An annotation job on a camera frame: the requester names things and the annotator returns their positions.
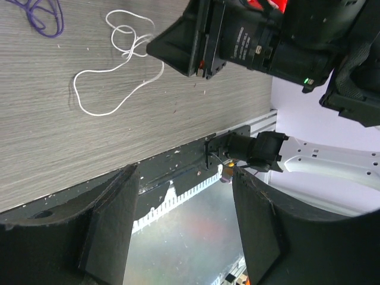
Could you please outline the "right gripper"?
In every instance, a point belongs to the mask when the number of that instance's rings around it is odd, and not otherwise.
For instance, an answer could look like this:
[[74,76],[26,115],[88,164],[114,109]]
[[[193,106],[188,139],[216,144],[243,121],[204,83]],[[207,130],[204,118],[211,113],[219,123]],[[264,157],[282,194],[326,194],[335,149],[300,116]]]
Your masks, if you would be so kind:
[[333,69],[333,56],[317,37],[321,18],[316,1],[288,1],[281,13],[246,1],[191,0],[146,51],[187,77],[197,73],[209,79],[232,62],[310,92]]

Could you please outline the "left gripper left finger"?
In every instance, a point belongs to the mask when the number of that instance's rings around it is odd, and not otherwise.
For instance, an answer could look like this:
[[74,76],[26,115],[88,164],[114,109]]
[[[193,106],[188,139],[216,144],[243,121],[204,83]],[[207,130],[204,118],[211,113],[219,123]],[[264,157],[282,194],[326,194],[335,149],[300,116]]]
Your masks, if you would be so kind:
[[2,284],[122,284],[140,185],[137,165],[107,186],[1,223]]

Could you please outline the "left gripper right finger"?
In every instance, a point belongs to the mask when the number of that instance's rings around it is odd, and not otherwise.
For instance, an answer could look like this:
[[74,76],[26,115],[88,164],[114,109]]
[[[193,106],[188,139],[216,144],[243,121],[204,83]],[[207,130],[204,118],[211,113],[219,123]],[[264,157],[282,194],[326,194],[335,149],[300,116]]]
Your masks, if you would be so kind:
[[233,170],[251,284],[378,284],[379,211],[346,217]]

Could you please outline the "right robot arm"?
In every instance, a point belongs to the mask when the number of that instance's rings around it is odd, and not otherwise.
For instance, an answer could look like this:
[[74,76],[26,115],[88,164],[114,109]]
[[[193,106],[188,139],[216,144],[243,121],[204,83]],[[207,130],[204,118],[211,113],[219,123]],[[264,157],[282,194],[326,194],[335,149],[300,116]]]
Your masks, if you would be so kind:
[[147,53],[187,77],[273,76],[276,130],[227,155],[325,210],[379,209],[378,1],[191,1]]

